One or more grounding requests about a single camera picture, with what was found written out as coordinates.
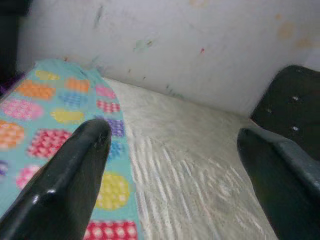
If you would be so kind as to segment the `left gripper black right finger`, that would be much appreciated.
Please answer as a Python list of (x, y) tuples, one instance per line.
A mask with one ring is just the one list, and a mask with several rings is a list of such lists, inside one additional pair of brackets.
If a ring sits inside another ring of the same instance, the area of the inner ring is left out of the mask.
[(280, 240), (320, 238), (320, 163), (297, 143), (262, 128), (241, 128), (240, 160)]

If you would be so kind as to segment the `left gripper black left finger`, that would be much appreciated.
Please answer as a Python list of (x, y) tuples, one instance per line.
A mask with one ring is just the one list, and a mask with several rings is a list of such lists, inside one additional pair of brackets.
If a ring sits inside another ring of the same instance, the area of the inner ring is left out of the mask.
[(101, 187), (111, 138), (106, 120), (83, 122), (1, 217), (1, 239), (83, 239)]

